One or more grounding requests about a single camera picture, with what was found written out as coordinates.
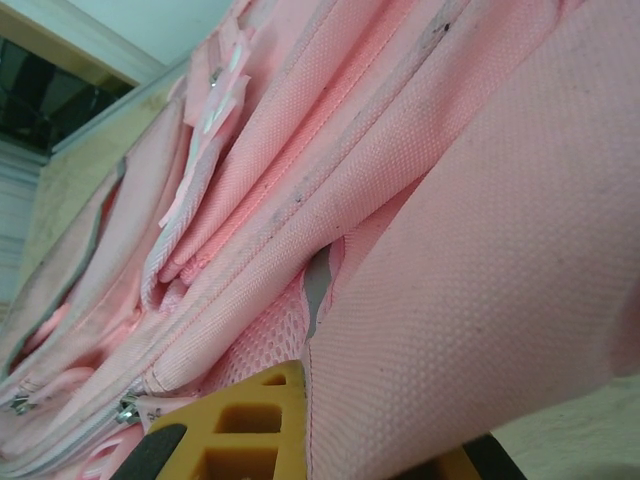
stacked backpacks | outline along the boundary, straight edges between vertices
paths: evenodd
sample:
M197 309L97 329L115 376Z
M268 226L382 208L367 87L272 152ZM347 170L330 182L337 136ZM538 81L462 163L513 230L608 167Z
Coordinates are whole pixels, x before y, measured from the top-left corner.
M289 359L320 480L636 372L639 7L236 0L2 324L0 478Z

floor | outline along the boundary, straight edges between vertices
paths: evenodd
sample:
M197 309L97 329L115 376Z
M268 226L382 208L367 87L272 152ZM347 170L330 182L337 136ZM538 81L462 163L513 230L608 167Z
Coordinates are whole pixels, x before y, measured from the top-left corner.
M102 175L160 110L165 83L54 158L42 175L22 278L38 264ZM531 480L639 480L640 377L520 419L495 432Z

